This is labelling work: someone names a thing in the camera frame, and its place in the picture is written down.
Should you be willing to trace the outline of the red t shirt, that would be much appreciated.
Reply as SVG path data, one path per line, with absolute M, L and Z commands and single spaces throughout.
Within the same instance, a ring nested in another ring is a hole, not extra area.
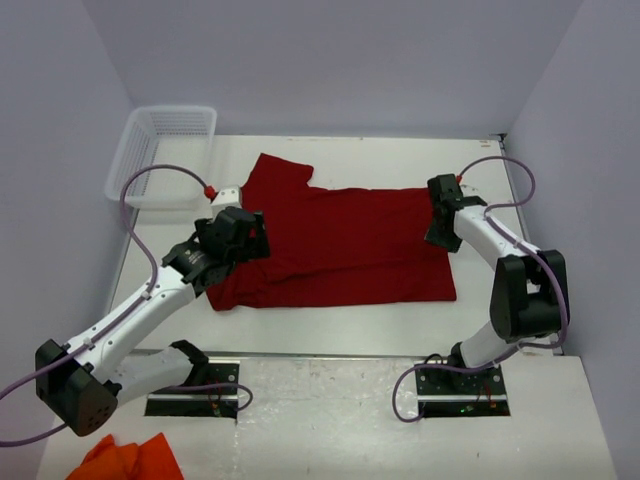
M 242 204 L 264 215 L 270 255 L 241 264 L 211 287 L 211 307 L 341 307 L 453 302 L 445 249 L 424 239 L 432 220 L 427 188 L 326 189 L 314 169 L 261 154 Z

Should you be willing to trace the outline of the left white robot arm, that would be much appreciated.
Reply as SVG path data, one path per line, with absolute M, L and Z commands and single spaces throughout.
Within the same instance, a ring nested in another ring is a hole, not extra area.
M 208 389 L 208 357 L 186 340 L 155 354 L 132 352 L 239 264 L 269 256 L 262 213 L 242 209 L 241 201 L 238 186 L 219 191 L 211 217 L 195 221 L 194 233 L 171 248 L 144 286 L 66 343 L 48 340 L 36 350 L 36 394 L 77 436 L 95 432 L 138 397 Z

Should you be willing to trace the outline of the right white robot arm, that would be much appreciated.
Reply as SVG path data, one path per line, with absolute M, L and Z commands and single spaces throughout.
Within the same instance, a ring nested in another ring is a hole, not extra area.
M 425 241 L 450 253 L 467 243 L 494 272 L 489 320 L 440 365 L 448 385 L 467 393 L 483 370 L 521 348 L 554 349 L 564 342 L 570 321 L 566 262 L 559 251 L 543 251 L 507 229 L 481 197 L 463 192 L 456 175 L 438 175 L 427 186 L 432 222 Z

